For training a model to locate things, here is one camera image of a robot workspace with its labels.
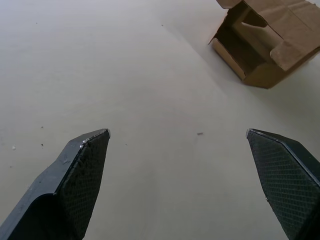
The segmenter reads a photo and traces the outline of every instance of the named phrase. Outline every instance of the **cardboard box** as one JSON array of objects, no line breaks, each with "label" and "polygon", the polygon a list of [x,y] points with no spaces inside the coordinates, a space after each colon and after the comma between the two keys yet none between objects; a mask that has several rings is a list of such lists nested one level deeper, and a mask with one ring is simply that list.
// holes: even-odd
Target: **cardboard box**
[{"label": "cardboard box", "polygon": [[243,83],[271,88],[320,50],[320,9],[305,0],[217,0],[228,9],[210,41]]}]

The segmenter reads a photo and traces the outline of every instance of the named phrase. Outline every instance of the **brown cardboard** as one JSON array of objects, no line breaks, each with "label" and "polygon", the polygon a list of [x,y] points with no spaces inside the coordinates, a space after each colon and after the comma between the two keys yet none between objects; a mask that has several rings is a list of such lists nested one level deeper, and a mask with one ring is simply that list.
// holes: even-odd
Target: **brown cardboard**
[{"label": "brown cardboard", "polygon": [[228,13],[211,40],[245,84],[271,88],[320,50],[320,9],[305,0],[217,0]]}]

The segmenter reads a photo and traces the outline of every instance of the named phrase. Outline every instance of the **box flap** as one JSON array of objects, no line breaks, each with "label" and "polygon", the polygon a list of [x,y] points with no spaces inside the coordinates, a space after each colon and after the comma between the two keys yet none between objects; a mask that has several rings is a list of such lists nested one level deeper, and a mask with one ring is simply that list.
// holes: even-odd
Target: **box flap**
[{"label": "box flap", "polygon": [[235,5],[241,2],[241,0],[216,0],[223,9],[232,9]]},{"label": "box flap", "polygon": [[243,80],[246,77],[245,72],[241,69],[238,63],[233,59],[230,53],[225,47],[219,42],[217,38],[212,40],[212,46],[217,53],[226,61],[227,64],[233,69],[233,71]]},{"label": "box flap", "polygon": [[[222,7],[236,0],[219,0]],[[270,53],[287,71],[320,47],[320,9],[305,0],[244,0],[283,39]]]}]

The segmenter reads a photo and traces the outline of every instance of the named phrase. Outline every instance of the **open cardboard box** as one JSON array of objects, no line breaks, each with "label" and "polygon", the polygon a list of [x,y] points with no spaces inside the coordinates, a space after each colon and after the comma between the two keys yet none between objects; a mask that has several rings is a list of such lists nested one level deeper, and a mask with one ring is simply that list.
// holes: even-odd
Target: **open cardboard box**
[{"label": "open cardboard box", "polygon": [[217,0],[228,9],[210,41],[243,83],[269,89],[320,50],[320,9],[305,0]]}]

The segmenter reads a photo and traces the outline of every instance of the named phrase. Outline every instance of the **white floor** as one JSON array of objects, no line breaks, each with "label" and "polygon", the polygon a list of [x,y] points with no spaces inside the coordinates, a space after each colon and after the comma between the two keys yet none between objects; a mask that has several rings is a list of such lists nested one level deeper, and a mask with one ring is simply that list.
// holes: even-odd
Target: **white floor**
[{"label": "white floor", "polygon": [[245,86],[207,45],[224,14],[215,0],[2,1],[0,222],[69,140],[109,128],[85,239],[286,240],[245,133],[320,159],[320,57]]}]

